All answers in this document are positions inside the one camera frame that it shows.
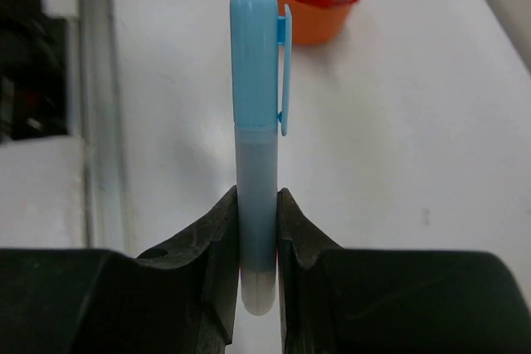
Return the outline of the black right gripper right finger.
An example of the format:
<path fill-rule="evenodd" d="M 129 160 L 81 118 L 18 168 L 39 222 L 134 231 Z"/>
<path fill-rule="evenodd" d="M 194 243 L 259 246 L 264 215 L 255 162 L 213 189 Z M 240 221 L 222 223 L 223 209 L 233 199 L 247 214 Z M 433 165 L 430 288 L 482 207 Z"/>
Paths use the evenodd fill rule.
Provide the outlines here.
<path fill-rule="evenodd" d="M 521 292 L 481 251 L 346 249 L 277 197 L 285 353 L 518 353 Z"/>

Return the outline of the light blue highlighter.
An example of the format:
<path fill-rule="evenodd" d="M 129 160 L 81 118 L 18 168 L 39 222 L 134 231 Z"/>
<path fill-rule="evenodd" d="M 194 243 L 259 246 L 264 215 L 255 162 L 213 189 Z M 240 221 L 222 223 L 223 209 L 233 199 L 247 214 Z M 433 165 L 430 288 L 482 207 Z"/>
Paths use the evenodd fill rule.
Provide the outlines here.
<path fill-rule="evenodd" d="M 292 13 L 277 0 L 230 0 L 241 298 L 267 314 L 275 301 L 278 137 L 288 131 Z"/>

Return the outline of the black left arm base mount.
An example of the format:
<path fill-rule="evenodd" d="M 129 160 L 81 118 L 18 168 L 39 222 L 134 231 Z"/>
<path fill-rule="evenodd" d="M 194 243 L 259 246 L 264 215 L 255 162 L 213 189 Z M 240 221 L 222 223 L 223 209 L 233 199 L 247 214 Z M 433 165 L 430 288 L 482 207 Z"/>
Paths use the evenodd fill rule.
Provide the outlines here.
<path fill-rule="evenodd" d="M 67 31 L 44 0 L 1 0 L 1 141 L 67 134 Z"/>

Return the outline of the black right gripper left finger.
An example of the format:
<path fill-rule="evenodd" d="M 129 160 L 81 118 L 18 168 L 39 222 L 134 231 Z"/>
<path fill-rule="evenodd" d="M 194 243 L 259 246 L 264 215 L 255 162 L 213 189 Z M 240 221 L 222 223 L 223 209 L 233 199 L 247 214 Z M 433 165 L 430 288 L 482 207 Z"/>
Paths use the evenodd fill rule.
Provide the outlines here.
<path fill-rule="evenodd" d="M 131 258 L 113 250 L 4 249 L 4 353 L 222 353 L 239 278 L 236 190 Z"/>

